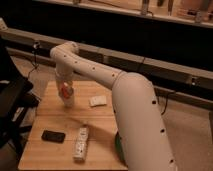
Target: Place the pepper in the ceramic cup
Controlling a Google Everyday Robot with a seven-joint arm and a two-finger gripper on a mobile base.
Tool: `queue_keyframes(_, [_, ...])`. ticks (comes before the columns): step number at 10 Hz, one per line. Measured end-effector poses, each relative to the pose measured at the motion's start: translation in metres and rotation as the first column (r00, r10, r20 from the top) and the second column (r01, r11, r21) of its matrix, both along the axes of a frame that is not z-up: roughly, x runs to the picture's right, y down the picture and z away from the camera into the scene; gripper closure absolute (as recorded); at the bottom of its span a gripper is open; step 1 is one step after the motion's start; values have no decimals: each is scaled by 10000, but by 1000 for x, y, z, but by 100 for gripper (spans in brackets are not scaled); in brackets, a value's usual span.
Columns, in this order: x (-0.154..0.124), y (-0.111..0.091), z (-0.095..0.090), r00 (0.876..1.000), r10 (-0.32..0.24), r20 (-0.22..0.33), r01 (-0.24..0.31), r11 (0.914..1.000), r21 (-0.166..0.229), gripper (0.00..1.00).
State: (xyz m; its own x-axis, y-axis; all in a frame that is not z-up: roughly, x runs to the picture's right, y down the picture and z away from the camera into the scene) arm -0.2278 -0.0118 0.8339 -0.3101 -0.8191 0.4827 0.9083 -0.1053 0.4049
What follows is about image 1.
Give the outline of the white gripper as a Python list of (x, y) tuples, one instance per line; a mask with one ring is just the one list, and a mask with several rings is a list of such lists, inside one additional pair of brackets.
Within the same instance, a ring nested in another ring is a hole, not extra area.
[(74, 89), (72, 81), (65, 81), (60, 77), (56, 78), (56, 86), (58, 95), (66, 107), (74, 105)]

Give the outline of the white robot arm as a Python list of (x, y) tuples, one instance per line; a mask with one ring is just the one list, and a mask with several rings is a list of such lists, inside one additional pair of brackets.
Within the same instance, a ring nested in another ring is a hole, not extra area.
[(146, 77), (87, 60), (74, 42), (51, 49), (59, 83), (74, 71), (112, 91), (112, 106), (128, 171), (178, 171), (154, 86)]

